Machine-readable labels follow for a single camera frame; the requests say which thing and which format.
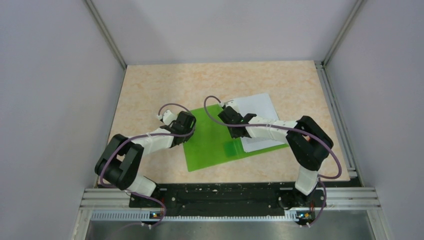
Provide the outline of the white printed paper sheet front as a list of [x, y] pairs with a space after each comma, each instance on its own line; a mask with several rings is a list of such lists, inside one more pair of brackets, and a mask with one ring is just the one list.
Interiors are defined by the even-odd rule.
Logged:
[[[268, 93], [260, 93], [250, 96], [238, 97], [229, 100], [235, 104], [238, 112], [244, 117], [246, 114], [256, 114], [265, 119], [279, 120], [279, 116]], [[287, 147], [282, 142], [266, 138], [241, 138], [242, 149], [246, 153], [259, 150], [270, 150], [272, 147]]]

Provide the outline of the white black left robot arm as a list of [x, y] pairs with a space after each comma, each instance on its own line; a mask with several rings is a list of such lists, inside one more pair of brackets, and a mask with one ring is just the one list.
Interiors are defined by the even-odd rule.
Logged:
[[141, 160], [187, 142], [194, 134], [196, 118], [191, 112], [174, 115], [168, 110], [160, 120], [163, 125], [154, 131], [133, 137], [116, 134], [111, 138], [94, 167], [101, 186], [128, 192], [149, 207], [165, 207], [157, 183], [139, 173]]

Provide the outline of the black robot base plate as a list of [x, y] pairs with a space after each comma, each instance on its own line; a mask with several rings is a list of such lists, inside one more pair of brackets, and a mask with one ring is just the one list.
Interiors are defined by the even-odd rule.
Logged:
[[328, 204], [316, 189], [303, 196], [293, 182], [161, 183], [151, 199], [128, 194], [130, 208], [166, 207], [167, 217], [282, 216], [294, 208], [319, 210]]

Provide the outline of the aluminium frame rail front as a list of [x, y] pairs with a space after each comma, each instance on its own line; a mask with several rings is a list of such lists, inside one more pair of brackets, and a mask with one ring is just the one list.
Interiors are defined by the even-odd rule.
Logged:
[[[373, 187], [328, 187], [326, 210], [364, 210], [369, 217], [371, 230], [377, 240], [392, 240], [382, 206]], [[94, 210], [126, 210], [129, 208], [129, 194], [119, 189], [87, 188], [84, 190], [77, 220], [71, 235], [72, 240], [84, 240]]]

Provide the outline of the aluminium corner post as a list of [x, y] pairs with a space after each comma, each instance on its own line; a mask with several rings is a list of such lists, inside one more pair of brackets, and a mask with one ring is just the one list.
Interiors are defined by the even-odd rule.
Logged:
[[100, 34], [102, 35], [106, 45], [108, 46], [109, 50], [111, 51], [113, 57], [117, 60], [119, 65], [123, 70], [127, 69], [127, 63], [124, 60], [123, 55], [121, 54], [121, 51], [119, 50], [116, 42], [114, 41], [113, 36], [111, 35], [106, 23], [104, 22], [100, 12], [98, 11], [95, 3], [93, 0], [83, 0], [82, 1], [84, 5], [86, 6], [90, 16], [92, 17], [95, 25], [97, 26]]
[[350, 28], [354, 24], [356, 18], [358, 17], [359, 13], [361, 12], [364, 5], [367, 3], [367, 0], [356, 0], [351, 11], [349, 12], [349, 15], [347, 16], [346, 20], [344, 21], [343, 25], [341, 26], [336, 38], [334, 39], [333, 43], [330, 46], [330, 49], [326, 53], [324, 59], [321, 61], [322, 68], [326, 68], [329, 63], [334, 58], [338, 48], [342, 44], [343, 40], [345, 39], [346, 35], [348, 34]]

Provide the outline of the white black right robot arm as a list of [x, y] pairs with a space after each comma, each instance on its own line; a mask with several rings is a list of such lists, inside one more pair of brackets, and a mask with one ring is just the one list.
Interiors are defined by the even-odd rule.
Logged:
[[218, 114], [233, 139], [265, 139], [287, 144], [300, 165], [294, 188], [278, 198], [281, 208], [305, 207], [314, 198], [319, 182], [319, 170], [330, 155], [334, 143], [324, 130], [310, 117], [284, 121], [260, 117], [254, 113], [242, 116], [227, 105]]

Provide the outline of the green plastic clip folder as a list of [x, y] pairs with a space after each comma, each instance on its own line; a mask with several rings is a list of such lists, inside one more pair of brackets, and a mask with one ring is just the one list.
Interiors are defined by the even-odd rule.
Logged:
[[196, 118], [195, 131], [183, 144], [189, 172], [288, 147], [278, 141], [255, 138], [250, 142], [257, 146], [257, 150], [246, 152], [244, 138], [232, 138], [228, 128], [211, 120], [204, 108], [193, 109], [191, 113]]

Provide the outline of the aluminium corner post right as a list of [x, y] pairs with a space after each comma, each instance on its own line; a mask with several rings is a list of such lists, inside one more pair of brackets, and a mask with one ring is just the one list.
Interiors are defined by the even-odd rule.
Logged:
[[358, 17], [359, 13], [361, 12], [364, 5], [367, 3], [367, 0], [356, 0], [351, 11], [349, 12], [349, 15], [347, 16], [346, 20], [344, 21], [343, 25], [341, 26], [336, 38], [334, 39], [333, 43], [330, 46], [330, 49], [326, 53], [324, 59], [321, 61], [322, 68], [326, 68], [329, 63], [334, 58], [338, 48], [342, 44], [343, 40], [345, 39], [346, 35], [348, 34], [350, 28], [354, 24], [356, 18]]

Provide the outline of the aluminium corner post left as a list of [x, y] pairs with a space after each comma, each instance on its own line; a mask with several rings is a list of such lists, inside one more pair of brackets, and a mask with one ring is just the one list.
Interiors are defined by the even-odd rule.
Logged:
[[114, 41], [113, 36], [111, 35], [106, 23], [104, 22], [100, 12], [98, 11], [95, 3], [93, 0], [83, 0], [82, 1], [84, 5], [86, 6], [90, 16], [92, 17], [95, 25], [97, 26], [100, 34], [102, 35], [106, 45], [108, 46], [109, 50], [111, 51], [113, 57], [117, 60], [119, 65], [123, 70], [127, 69], [127, 63], [124, 60], [123, 55], [121, 54], [121, 51], [119, 50], [116, 42]]

